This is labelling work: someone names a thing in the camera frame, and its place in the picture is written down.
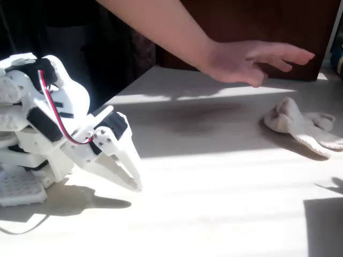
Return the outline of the bare person hand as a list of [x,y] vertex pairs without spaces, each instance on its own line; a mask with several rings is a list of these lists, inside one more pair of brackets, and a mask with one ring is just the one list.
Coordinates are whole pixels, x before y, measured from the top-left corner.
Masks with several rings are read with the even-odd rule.
[[244,82],[256,88],[267,77],[258,63],[290,72],[291,64],[305,65],[314,57],[315,54],[288,43],[213,42],[198,69],[219,82]]

